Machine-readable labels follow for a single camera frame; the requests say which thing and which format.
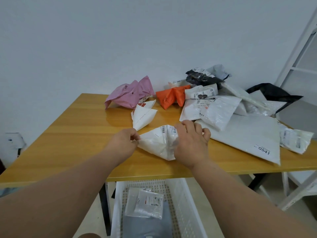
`table leg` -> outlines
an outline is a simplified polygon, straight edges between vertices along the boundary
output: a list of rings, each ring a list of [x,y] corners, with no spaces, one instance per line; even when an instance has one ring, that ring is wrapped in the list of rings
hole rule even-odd
[[[103,214],[103,219],[105,221],[106,233],[107,236],[111,234],[111,218],[110,218],[110,204],[108,196],[108,185],[107,183],[103,184],[101,190],[99,191],[101,209]]]
[[[269,176],[269,173],[254,174],[255,178],[249,184],[249,188],[256,191]]]

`black plastic bag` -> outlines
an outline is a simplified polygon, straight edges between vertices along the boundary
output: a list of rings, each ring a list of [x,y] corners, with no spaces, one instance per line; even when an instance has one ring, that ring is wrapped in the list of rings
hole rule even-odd
[[[277,110],[276,113],[280,112],[281,110],[285,109],[288,105],[294,103],[295,101],[303,97],[298,95],[290,95],[282,88],[277,87],[271,83],[260,83],[247,89],[246,91],[250,94],[257,90],[260,90],[267,100],[287,102],[282,108]]]
[[[194,70],[190,70],[186,72],[186,74],[187,74],[186,81],[191,84],[207,86],[207,85],[212,85],[215,83],[218,84],[223,82],[223,80],[221,80],[220,78],[210,77],[213,75],[208,76],[204,73],[195,72]]]

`right hand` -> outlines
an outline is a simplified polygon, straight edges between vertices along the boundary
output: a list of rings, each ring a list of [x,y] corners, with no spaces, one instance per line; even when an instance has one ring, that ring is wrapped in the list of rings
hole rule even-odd
[[[200,124],[189,120],[175,125],[178,132],[179,144],[174,150],[176,160],[189,169],[194,168],[202,160],[209,160],[208,141],[210,131]]]

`table surface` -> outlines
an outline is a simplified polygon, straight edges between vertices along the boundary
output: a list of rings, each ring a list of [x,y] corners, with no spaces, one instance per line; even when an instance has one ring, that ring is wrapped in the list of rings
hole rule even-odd
[[[107,95],[81,94],[21,156],[0,176],[0,187],[18,187],[66,170],[102,150],[111,136],[132,127],[131,109],[109,108]],[[139,134],[161,125],[179,122],[182,108],[173,104],[167,110],[157,101],[154,120]],[[231,174],[272,173],[317,169],[317,142],[312,140],[303,155],[281,148],[281,166],[236,148],[209,140],[209,154]],[[140,148],[115,168],[107,181],[191,177],[176,160],[166,161]]]

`white bag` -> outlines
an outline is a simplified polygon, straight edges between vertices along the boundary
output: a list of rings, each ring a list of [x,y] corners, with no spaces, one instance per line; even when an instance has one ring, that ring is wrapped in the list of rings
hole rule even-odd
[[[231,80],[226,79],[225,82],[221,83],[221,86],[222,89],[218,91],[220,95],[234,95],[238,98],[242,98],[243,100],[252,103],[256,107],[268,110],[268,108],[265,106],[263,102],[254,99],[252,96],[250,96],[250,94],[248,94],[238,85],[233,83]]]
[[[244,101],[245,108],[250,115],[266,115],[271,116],[277,110],[282,108],[286,102],[268,101],[260,90],[250,93],[250,96],[258,101],[262,101],[267,109],[256,107],[254,104]]]
[[[156,100],[139,103],[131,112],[133,128],[135,128],[136,131],[142,129],[143,127],[151,123],[154,119],[157,110],[151,108],[153,107],[155,102]]]
[[[165,160],[175,160],[178,133],[172,125],[164,125],[140,135],[138,147]]]
[[[200,118],[216,130],[224,131],[240,102],[235,96],[214,96],[207,107],[201,108]]]
[[[168,82],[168,86],[170,88],[181,87],[181,86],[186,86],[186,85],[190,85],[190,83],[187,82],[186,79]]]
[[[243,116],[248,116],[247,110],[245,109],[244,106],[244,102],[241,101],[238,105],[238,107],[236,108],[234,114],[239,114],[239,115],[243,115]]]
[[[180,114],[180,121],[200,119],[200,102],[206,102],[204,99],[187,99]]]
[[[207,86],[196,86],[191,89],[185,89],[185,99],[204,99],[218,95],[217,84]]]
[[[163,194],[140,190],[134,212],[154,218],[163,218]]]
[[[134,212],[135,206],[137,203],[138,195],[140,190],[146,190],[146,191],[152,191],[151,188],[138,188],[138,187],[130,187],[129,188],[129,193],[128,193],[128,199],[126,201],[126,206],[125,206],[125,211],[124,215],[125,216],[133,216],[133,217],[144,217],[144,218],[149,218],[150,216],[147,215],[142,215],[140,213]]]
[[[280,122],[278,122],[278,125],[280,128],[280,145],[302,155],[310,144],[314,133],[291,129]]]
[[[234,114],[223,132],[218,132],[202,120],[197,120],[195,123],[208,128],[214,140],[278,165],[281,164],[280,134],[275,118]]]

